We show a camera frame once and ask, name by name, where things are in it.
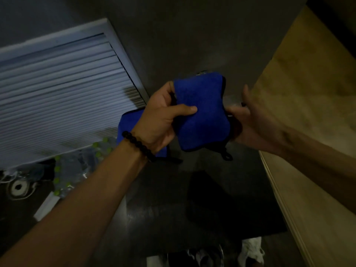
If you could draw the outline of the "dark shoe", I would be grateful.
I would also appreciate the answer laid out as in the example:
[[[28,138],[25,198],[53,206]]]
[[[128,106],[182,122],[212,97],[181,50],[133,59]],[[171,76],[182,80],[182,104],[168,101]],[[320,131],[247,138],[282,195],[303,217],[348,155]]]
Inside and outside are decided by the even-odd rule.
[[[167,254],[169,267],[225,267],[221,245],[190,248]]]

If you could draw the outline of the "person's white shoe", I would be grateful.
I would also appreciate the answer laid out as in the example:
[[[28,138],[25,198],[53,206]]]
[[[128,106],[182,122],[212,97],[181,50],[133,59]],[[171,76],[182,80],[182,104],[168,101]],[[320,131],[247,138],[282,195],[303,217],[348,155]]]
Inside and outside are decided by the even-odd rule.
[[[262,237],[242,240],[241,252],[238,255],[239,267],[264,267],[265,252],[261,248]]]

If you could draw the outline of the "person's left hand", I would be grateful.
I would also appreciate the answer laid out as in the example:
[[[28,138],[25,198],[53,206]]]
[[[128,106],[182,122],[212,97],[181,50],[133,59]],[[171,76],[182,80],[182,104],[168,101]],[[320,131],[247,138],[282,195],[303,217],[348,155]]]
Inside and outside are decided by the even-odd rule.
[[[152,154],[158,153],[176,136],[172,126],[174,119],[168,119],[168,107],[175,106],[172,104],[173,94],[174,82],[168,81],[149,98],[142,116],[131,131]]]

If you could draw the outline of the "white sneaker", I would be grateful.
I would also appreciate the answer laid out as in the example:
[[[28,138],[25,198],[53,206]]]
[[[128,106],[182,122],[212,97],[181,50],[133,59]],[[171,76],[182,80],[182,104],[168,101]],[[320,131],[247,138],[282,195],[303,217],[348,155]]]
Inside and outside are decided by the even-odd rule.
[[[28,170],[10,169],[0,171],[0,185],[5,184],[7,198],[19,201],[29,198],[37,189],[38,181],[30,177]]]

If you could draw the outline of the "white flat board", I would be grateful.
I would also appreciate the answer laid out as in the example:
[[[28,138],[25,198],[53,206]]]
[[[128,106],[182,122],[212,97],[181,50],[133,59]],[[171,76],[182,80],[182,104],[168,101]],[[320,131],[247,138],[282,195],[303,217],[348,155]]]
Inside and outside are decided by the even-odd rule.
[[[50,192],[41,206],[33,215],[34,219],[39,222],[41,221],[58,203],[60,197],[58,196],[58,192]]]

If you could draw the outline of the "person's left forearm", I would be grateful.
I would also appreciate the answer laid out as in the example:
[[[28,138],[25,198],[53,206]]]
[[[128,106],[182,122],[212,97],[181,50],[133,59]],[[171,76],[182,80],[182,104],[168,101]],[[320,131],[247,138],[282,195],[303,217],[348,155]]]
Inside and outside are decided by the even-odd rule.
[[[0,267],[85,266],[147,157],[124,140],[0,258]]]

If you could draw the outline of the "blue pot holder black trim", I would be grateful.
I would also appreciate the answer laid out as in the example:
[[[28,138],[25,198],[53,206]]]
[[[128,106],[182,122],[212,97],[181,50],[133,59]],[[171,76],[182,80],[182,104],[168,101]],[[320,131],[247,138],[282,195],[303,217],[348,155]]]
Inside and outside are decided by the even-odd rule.
[[[124,137],[122,136],[122,133],[124,131],[131,132],[131,130],[134,128],[134,126],[142,116],[144,109],[145,107],[126,112],[122,115],[118,124],[118,135],[116,139],[117,145],[124,139]],[[166,146],[161,149],[155,156],[157,160],[169,161],[175,164],[181,164],[183,162],[182,159],[173,157],[171,155],[169,146]]]
[[[175,102],[197,107],[189,116],[179,116],[173,128],[182,151],[194,152],[206,148],[232,161],[226,144],[232,136],[228,115],[223,105],[226,79],[218,72],[206,72],[173,81]]]

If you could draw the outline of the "person's right hand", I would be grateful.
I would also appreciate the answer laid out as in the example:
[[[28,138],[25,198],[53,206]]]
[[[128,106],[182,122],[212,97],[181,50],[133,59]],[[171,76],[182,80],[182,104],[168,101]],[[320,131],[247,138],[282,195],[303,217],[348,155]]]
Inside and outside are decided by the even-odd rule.
[[[247,147],[281,157],[289,147],[286,140],[288,128],[254,98],[252,99],[253,108],[237,105],[226,108],[242,126],[240,133],[235,132],[234,140]]]

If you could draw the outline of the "white louvered door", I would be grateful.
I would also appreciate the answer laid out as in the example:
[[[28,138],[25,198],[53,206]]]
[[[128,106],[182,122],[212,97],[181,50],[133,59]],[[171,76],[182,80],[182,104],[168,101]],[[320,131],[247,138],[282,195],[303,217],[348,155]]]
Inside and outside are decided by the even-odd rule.
[[[115,136],[148,100],[107,18],[0,48],[0,170]]]

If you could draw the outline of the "person's right forearm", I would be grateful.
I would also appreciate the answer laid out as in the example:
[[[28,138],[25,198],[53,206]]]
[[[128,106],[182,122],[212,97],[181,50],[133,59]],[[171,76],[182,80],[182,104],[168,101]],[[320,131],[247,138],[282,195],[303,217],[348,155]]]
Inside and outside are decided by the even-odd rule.
[[[281,135],[280,157],[356,215],[356,158],[289,127]]]

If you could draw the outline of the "pack of green-capped water bottles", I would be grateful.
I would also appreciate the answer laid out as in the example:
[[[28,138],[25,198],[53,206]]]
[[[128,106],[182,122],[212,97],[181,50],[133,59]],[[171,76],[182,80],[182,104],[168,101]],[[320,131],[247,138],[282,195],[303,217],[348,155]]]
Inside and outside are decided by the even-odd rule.
[[[55,157],[54,195],[65,198],[79,183],[86,180],[113,151],[116,138],[105,137],[91,146]]]

